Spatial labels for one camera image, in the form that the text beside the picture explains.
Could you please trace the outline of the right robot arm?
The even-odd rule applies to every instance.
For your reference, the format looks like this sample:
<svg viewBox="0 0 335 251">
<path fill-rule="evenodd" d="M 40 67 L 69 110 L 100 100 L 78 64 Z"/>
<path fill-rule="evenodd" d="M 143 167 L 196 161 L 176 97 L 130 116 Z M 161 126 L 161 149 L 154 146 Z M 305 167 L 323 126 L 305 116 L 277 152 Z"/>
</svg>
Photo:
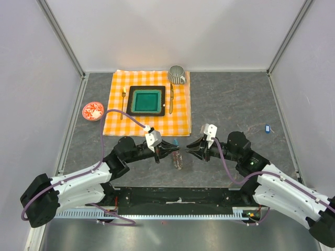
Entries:
<svg viewBox="0 0 335 251">
<path fill-rule="evenodd" d="M 274 209 L 303 225 L 318 242 L 334 247 L 334 198 L 304 186 L 279 170 L 252 150 L 243 132 L 229 133 L 226 142 L 204 133 L 186 151 L 205 161 L 217 157 L 224 165 L 227 161 L 236 162 L 236 170 L 244 179 L 233 183 L 241 186 L 239 197 L 244 205 L 256 202 Z"/>
</svg>

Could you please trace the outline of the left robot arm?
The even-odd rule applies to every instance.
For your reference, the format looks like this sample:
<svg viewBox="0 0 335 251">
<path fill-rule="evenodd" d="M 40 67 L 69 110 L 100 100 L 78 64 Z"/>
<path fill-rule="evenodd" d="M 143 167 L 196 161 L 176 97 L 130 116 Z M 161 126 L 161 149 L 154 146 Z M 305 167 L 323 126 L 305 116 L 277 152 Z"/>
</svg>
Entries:
<svg viewBox="0 0 335 251">
<path fill-rule="evenodd" d="M 127 173 L 129 163 L 148 158 L 159 163 L 178 149 L 175 144 L 149 136 L 141 144 L 124 136 L 107 156 L 92 166 L 60 177 L 38 175 L 20 197 L 21 219 L 37 228 L 66 209 L 91 203 L 111 205 L 115 193 L 110 182 Z"/>
</svg>

